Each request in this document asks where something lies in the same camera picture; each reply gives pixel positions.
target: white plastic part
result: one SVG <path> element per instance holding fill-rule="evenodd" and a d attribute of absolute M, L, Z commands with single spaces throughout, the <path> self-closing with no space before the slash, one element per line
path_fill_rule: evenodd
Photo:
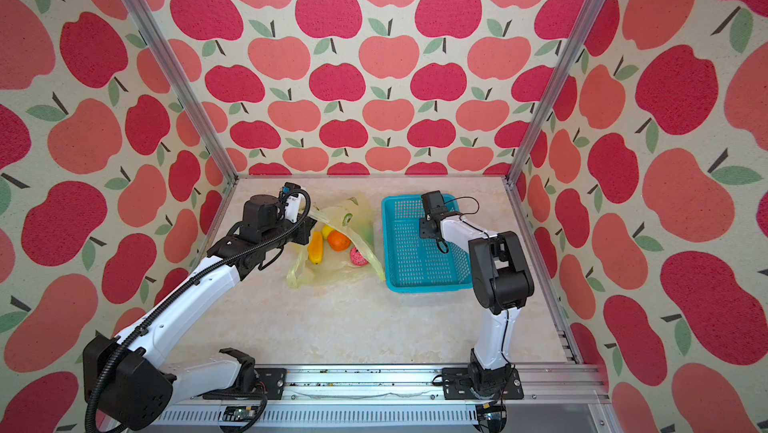
<path fill-rule="evenodd" d="M 211 256 L 203 258 L 192 275 L 209 265 L 220 261 L 221 258 Z M 168 354 L 174 348 L 182 335 L 199 319 L 211 305 L 216 303 L 223 294 L 234 288 L 240 282 L 240 275 L 234 266 L 223 265 L 208 273 L 200 280 L 199 285 L 193 285 L 181 294 L 179 298 L 150 325 L 148 333 L 139 336 L 129 345 L 129 349 L 135 351 L 144 348 L 144 358 L 155 367 L 165 363 Z M 122 343 L 128 335 L 134 331 L 144 318 L 146 318 L 155 306 L 147 314 L 136 320 L 132 325 L 123 328 L 118 334 Z"/>
<path fill-rule="evenodd" d="M 288 197 L 287 201 L 288 205 L 286 206 L 286 219 L 288 219 L 291 223 L 296 222 L 296 218 L 299 217 L 299 205 L 301 204 L 301 198 L 299 197 Z"/>
<path fill-rule="evenodd" d="M 446 241 L 455 244 L 467 253 L 469 253 L 470 239 L 491 238 L 498 235 L 493 230 L 485 229 L 465 219 L 464 215 L 445 218 L 440 222 L 440 230 Z"/>
<path fill-rule="evenodd" d="M 506 309 L 498 315 L 485 310 L 480 338 L 475 343 L 475 358 L 484 369 L 494 370 L 508 363 L 509 343 L 518 315 L 520 310 L 517 308 Z"/>
<path fill-rule="evenodd" d="M 168 403 L 174 405 L 206 391 L 231 387 L 240 371 L 240 363 L 229 355 L 216 353 L 202 360 L 162 365 L 158 370 L 176 375 L 174 393 Z"/>

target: patterned wall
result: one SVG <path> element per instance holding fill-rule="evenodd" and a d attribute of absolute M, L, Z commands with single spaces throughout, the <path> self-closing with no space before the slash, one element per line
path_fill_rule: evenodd
<path fill-rule="evenodd" d="M 152 9 L 168 38 L 201 57 L 192 87 L 209 113 L 226 112 L 220 140 L 242 174 L 504 174 L 582 1 Z"/>
<path fill-rule="evenodd" d="M 768 428 L 768 2 L 608 0 L 518 179 L 627 433 Z"/>
<path fill-rule="evenodd" d="M 83 347 L 187 275 L 224 185 L 119 0 L 0 0 L 0 43 L 0 431 L 82 431 Z"/>

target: translucent plastic bag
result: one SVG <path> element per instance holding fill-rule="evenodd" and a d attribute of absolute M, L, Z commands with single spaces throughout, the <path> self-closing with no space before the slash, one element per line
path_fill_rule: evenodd
<path fill-rule="evenodd" d="M 381 281 L 385 280 L 384 266 L 373 253 L 375 217 L 367 198 L 359 195 L 321 210 L 316 210 L 312 206 L 310 217 L 317 220 L 312 232 L 321 231 L 322 227 L 329 225 L 344 233 L 352 241 L 352 245 L 338 252 L 325 242 L 322 261 L 315 265 L 308 260 L 306 246 L 294 244 L 294 249 L 297 249 L 297 258 L 286 277 L 288 286 L 298 288 L 302 285 L 328 285 L 359 278 L 367 273 L 376 273 Z M 352 264 L 350 260 L 352 246 L 355 246 L 363 258 L 368 260 L 367 265 Z"/>

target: teal plastic basket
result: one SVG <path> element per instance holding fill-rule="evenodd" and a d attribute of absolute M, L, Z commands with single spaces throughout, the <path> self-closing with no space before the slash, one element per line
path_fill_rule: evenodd
<path fill-rule="evenodd" d="M 445 201 L 452 195 L 442 195 Z M 456 202 L 446 205 L 456 210 Z M 448 292 L 472 287 L 469 255 L 448 243 L 440 253 L 434 239 L 418 237 L 424 217 L 421 195 L 399 195 L 382 201 L 386 284 L 400 293 Z"/>

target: apple print fabric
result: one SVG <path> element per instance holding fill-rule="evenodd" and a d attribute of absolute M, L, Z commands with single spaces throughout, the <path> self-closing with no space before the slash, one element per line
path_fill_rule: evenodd
<path fill-rule="evenodd" d="M 768 428 L 766 8 L 606 0 L 516 180 L 625 431 Z"/>
<path fill-rule="evenodd" d="M 0 39 L 0 431 L 82 430 L 83 347 L 184 281 L 226 182 L 120 0 L 0 0 Z"/>
<path fill-rule="evenodd" d="M 583 1 L 168 0 L 155 19 L 199 55 L 191 87 L 241 175 L 499 175 Z M 600 15 L 593 54 L 618 18 Z"/>

